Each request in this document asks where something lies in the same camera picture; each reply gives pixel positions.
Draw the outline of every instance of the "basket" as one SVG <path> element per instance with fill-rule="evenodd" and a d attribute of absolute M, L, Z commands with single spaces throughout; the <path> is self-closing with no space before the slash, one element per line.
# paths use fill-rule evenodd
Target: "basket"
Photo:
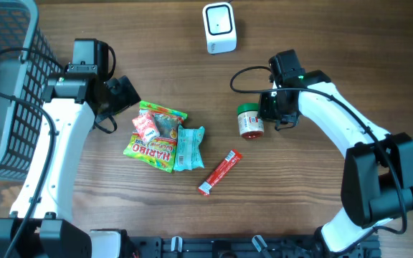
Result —
<path fill-rule="evenodd" d="M 38 18 L 37 6 L 32 0 L 0 0 L 0 50 L 26 47 L 55 58 L 37 26 Z M 44 80 L 49 73 L 59 71 L 59 67 L 35 54 L 3 54 L 0 56 L 0 92 L 40 106 Z M 39 111 L 0 98 L 0 180 L 24 181 L 27 177 L 41 122 Z"/>

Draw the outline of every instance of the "wood grain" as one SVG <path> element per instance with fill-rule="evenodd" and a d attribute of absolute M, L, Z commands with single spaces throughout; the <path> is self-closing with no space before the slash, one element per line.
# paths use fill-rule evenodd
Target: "wood grain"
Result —
<path fill-rule="evenodd" d="M 127 229 L 133 236 L 311 234 L 341 207 L 341 154 L 311 121 L 246 141 L 236 108 L 257 95 L 229 89 L 238 70 L 266 65 L 296 49 L 307 71 L 323 70 L 341 94 L 390 132 L 413 137 L 413 1 L 235 1 L 238 46 L 207 54 L 201 9 L 207 1 L 41 5 L 39 24 L 62 63 L 77 37 L 96 37 L 117 54 L 147 101 L 187 112 L 186 127 L 206 128 L 205 169 L 168 174 L 125 157 L 132 107 L 112 135 L 87 137 L 75 182 L 75 223 L 83 230 Z M 237 87 L 265 89 L 266 72 L 239 77 Z M 244 158 L 213 188 L 196 187 L 236 148 Z M 0 182 L 0 216 L 19 192 Z M 380 233 L 383 257 L 413 257 L 413 211 L 403 236 Z"/>

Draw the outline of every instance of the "candy bag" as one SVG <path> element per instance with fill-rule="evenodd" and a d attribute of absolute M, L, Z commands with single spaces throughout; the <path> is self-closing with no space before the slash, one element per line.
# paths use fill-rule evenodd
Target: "candy bag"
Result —
<path fill-rule="evenodd" d="M 178 125 L 187 119 L 187 114 L 146 101 L 140 101 L 140 115 L 144 115 L 147 112 L 153 113 L 154 122 L 160 136 L 148 144 L 144 144 L 135 130 L 123 154 L 171 173 L 175 163 Z"/>
<path fill-rule="evenodd" d="M 205 128 L 184 129 L 182 125 L 178 126 L 178 146 L 175 159 L 175 171 L 185 169 L 205 168 L 201 161 L 199 145 L 204 138 Z"/>

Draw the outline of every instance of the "white camera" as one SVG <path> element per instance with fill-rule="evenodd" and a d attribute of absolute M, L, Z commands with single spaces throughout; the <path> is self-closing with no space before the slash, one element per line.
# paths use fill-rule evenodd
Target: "white camera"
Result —
<path fill-rule="evenodd" d="M 227 2 L 204 7 L 206 48 L 210 54 L 229 52 L 237 46 L 234 11 Z"/>

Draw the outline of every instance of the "black cable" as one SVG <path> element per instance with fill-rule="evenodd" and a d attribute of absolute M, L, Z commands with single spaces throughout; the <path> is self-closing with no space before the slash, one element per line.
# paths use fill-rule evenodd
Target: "black cable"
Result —
<path fill-rule="evenodd" d="M 114 70 L 115 70 L 115 53 L 114 53 L 114 49 L 111 46 L 108 46 L 108 49 L 111 52 L 111 55 L 113 56 L 113 67 L 111 68 L 111 72 L 108 73 L 108 80 L 111 80 L 111 78 L 114 75 Z"/>
<path fill-rule="evenodd" d="M 104 133 L 107 133 L 107 134 L 114 133 L 114 132 L 118 129 L 118 124 L 115 122 L 115 120 L 114 120 L 114 118 L 113 118 L 112 115 L 108 116 L 107 119 L 109 119 L 109 121 L 111 121 L 111 123 L 113 124 L 113 127 L 114 127 L 113 130 L 106 129 L 106 128 L 104 128 L 103 126 L 98 125 L 98 123 L 95 122 L 95 121 L 93 121 L 93 125 L 94 125 L 96 128 L 98 128 L 99 130 L 101 130 L 102 132 L 104 132 Z"/>
<path fill-rule="evenodd" d="M 54 65 L 56 65 L 60 69 L 62 69 L 62 65 L 59 62 L 57 62 L 57 60 L 53 59 L 52 57 L 49 57 L 49 56 L 47 56 L 47 55 L 45 55 L 41 52 L 38 52 L 37 50 L 28 49 L 28 48 L 25 48 L 25 47 L 10 47 L 10 48 L 7 48 L 7 49 L 3 49 L 3 50 L 0 51 L 0 55 L 2 55 L 4 53 L 7 53 L 7 52 L 15 52 L 15 51 L 26 51 L 28 53 L 38 54 L 40 57 L 49 60 Z M 53 150 L 54 150 L 55 136 L 56 136 L 57 129 L 55 127 L 55 123 L 54 123 L 53 119 L 50 117 L 50 115 L 44 109 L 42 109 L 42 107 L 39 107 L 39 106 L 35 105 L 34 103 L 31 103 L 31 102 L 28 102 L 26 100 L 17 98 L 15 96 L 6 95 L 2 92 L 0 92 L 0 97 L 5 98 L 7 100 L 14 101 L 16 103 L 19 103 L 20 105 L 23 105 L 27 108 L 32 108 L 32 109 L 38 110 L 43 116 L 46 117 L 46 120 L 49 123 L 49 128 L 50 128 L 50 132 L 49 132 L 50 141 L 49 141 L 49 148 L 47 150 L 46 161 L 44 162 L 44 167 L 42 168 L 42 172 L 41 172 L 41 175 L 39 177 L 39 181 L 38 181 L 38 183 L 36 185 L 36 188 L 34 190 L 34 194 L 33 194 L 33 197 L 32 197 L 32 202 L 29 205 L 27 214 L 23 218 L 22 223 L 20 224 L 19 228 L 17 229 L 17 231 L 14 235 L 14 238 L 12 239 L 11 244 L 9 245 L 9 247 L 6 250 L 6 254 L 4 255 L 5 258 L 9 258 L 11 256 L 11 253 L 14 250 L 17 242 L 19 241 L 20 236 L 23 234 L 23 231 L 27 227 L 28 220 L 31 217 L 34 208 L 36 207 L 39 195 L 41 194 L 42 185 L 44 184 L 44 181 L 45 181 L 45 178 L 46 178 L 46 175 L 47 175 L 47 171 L 48 171 L 48 168 L 50 166 L 50 162 L 52 160 L 52 154 L 53 154 Z"/>
<path fill-rule="evenodd" d="M 306 92 L 311 92 L 311 93 L 315 93 L 315 94 L 318 94 L 318 95 L 322 95 L 322 96 L 328 98 L 330 101 L 334 101 L 335 104 L 341 106 L 341 108 L 343 108 L 349 115 L 351 115 L 351 117 L 354 120 L 356 120 L 356 122 L 364 129 L 364 132 L 367 133 L 371 137 L 371 139 L 374 141 L 377 150 L 379 150 L 380 155 L 382 156 L 382 158 L 385 161 L 385 166 L 389 167 L 389 170 L 390 170 L 392 178 L 393 178 L 394 186 L 395 186 L 396 191 L 397 191 L 398 199 L 399 199 L 399 208 L 401 210 L 401 220 L 402 220 L 401 229 L 396 230 L 396 229 L 389 228 L 387 226 L 374 226 L 374 227 L 372 227 L 370 232 L 368 232 L 366 235 L 361 237 L 358 241 L 354 242 L 352 245 L 347 247 L 344 251 L 335 253 L 335 255 L 340 256 L 342 254 L 345 254 L 345 253 L 349 252 L 352 248 L 354 248 L 356 245 L 358 245 L 360 242 L 365 240 L 367 237 L 371 236 L 375 231 L 377 231 L 379 229 L 391 232 L 393 234 L 403 234 L 407 230 L 407 211 L 406 211 L 406 207 L 404 205 L 404 198 L 402 196 L 401 185 L 399 183 L 398 176 L 397 176 L 397 173 L 394 169 L 393 163 L 390 161 L 389 156 L 386 153 L 386 151 L 381 147 L 379 139 L 377 139 L 377 137 L 372 133 L 371 128 L 369 126 L 367 126 L 366 124 L 364 124 L 364 122 L 350 108 L 348 108 L 345 104 L 343 104 L 340 100 L 336 99 L 332 95 L 329 95 L 329 94 L 324 93 L 324 92 L 319 91 L 319 90 L 313 90 L 313 89 L 308 89 L 308 88 L 277 88 L 277 89 L 268 89 L 268 90 L 237 90 L 237 89 L 235 89 L 234 85 L 233 85 L 234 79 L 238 75 L 242 74 L 243 72 L 246 72 L 247 70 L 252 70 L 252 69 L 266 69 L 266 70 L 270 71 L 270 68 L 262 67 L 262 66 L 248 67 L 248 68 L 245 68 L 243 70 L 240 70 L 239 72 L 237 72 L 231 78 L 230 88 L 233 91 L 238 92 L 238 93 L 257 93 L 257 94 L 260 94 L 260 93 L 267 93 L 267 92 L 292 90 L 292 91 L 306 91 Z"/>

